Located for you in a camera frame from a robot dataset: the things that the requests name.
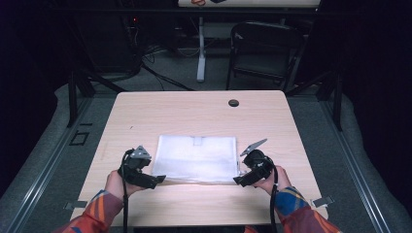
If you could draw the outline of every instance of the folded cloth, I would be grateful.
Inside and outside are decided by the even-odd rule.
[[[236,138],[160,135],[152,175],[180,183],[234,183]]]

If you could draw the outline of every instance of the black curtain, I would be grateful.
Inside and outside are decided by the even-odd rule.
[[[54,91],[67,83],[67,62],[40,2],[0,2],[0,195],[49,125]]]
[[[323,0],[320,12],[360,15],[315,20],[296,82],[339,71],[368,157],[412,216],[411,10],[407,0]]]

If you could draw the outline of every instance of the person's arm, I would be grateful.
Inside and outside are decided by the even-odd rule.
[[[127,195],[145,188],[126,184]],[[118,171],[108,176],[104,190],[100,190],[87,205],[81,216],[77,216],[69,223],[53,231],[59,232],[109,232],[109,227],[115,216],[123,208],[123,187]]]
[[[300,192],[292,186],[284,168],[277,166],[278,190],[275,198],[275,211],[284,226],[285,233],[299,232],[341,232],[317,211],[311,209]],[[274,184],[274,171],[266,180],[254,183],[269,195]]]

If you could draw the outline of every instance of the sleeve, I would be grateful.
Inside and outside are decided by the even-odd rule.
[[[275,211],[284,226],[285,233],[341,232],[317,211],[312,210],[294,187],[286,187],[276,194]]]
[[[109,232],[115,216],[123,208],[122,201],[106,190],[91,199],[81,216],[53,231],[53,233]]]

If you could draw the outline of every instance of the cable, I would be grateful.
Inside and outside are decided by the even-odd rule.
[[[123,159],[121,161],[121,181],[123,183],[123,233],[127,233],[127,219],[128,219],[128,196],[127,196],[127,188],[126,188],[126,180],[124,177],[124,161],[125,158],[128,156],[129,150],[123,155]]]
[[[152,53],[147,54],[147,55],[143,55],[143,58],[145,58],[145,59],[146,59],[147,61],[149,61],[150,63],[155,64],[155,56],[154,56]]]
[[[172,79],[169,79],[169,78],[167,78],[167,77],[161,76],[160,74],[156,73],[154,70],[152,70],[151,68],[149,68],[143,61],[142,61],[142,68],[145,69],[145,70],[147,70],[149,73],[151,73],[152,75],[154,75],[156,78],[161,79],[161,80],[163,80],[163,81],[165,81],[165,82],[174,84],[175,86],[180,87],[180,88],[185,89],[185,90],[194,90],[194,89],[189,88],[189,87],[187,87],[187,86],[185,86],[185,85],[183,85],[183,84],[181,84],[181,83],[178,83],[178,82],[176,82],[176,81],[174,81],[174,80],[172,80]]]
[[[196,30],[197,34],[199,34],[199,29],[197,28],[196,23],[194,23],[193,18],[190,17],[191,24],[193,25],[194,29]]]
[[[272,225],[272,232],[277,233],[278,229],[276,228],[276,221],[275,221],[275,200],[276,200],[276,193],[278,192],[278,170],[276,170],[276,166],[274,169],[274,176],[275,176],[275,183],[272,187],[272,195],[270,195],[270,223]]]
[[[160,84],[160,86],[161,86],[161,90],[163,90],[164,91],[164,86],[163,86],[163,83],[161,83],[161,81],[160,81],[160,79],[158,78],[158,77],[156,77],[156,76],[154,76],[155,77],[155,79],[158,81],[158,83]]]
[[[196,50],[194,53],[192,54],[185,54],[184,52],[182,52],[182,50]],[[186,48],[186,49],[178,49],[178,52],[180,55],[185,56],[185,57],[191,57],[194,56],[196,54],[198,54],[200,51],[200,48]]]

